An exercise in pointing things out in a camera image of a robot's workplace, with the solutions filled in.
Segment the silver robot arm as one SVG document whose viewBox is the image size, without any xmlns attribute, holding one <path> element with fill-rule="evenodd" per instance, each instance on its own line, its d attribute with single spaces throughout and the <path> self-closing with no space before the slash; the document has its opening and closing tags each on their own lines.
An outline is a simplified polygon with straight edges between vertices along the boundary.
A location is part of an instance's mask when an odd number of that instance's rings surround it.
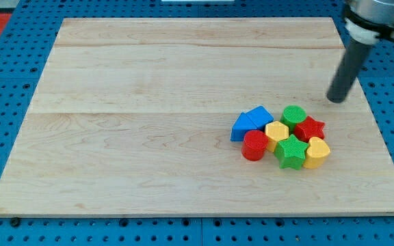
<svg viewBox="0 0 394 246">
<path fill-rule="evenodd" d="M 357 42 L 394 42 L 394 0 L 345 0 L 343 20 L 350 37 Z"/>
</svg>

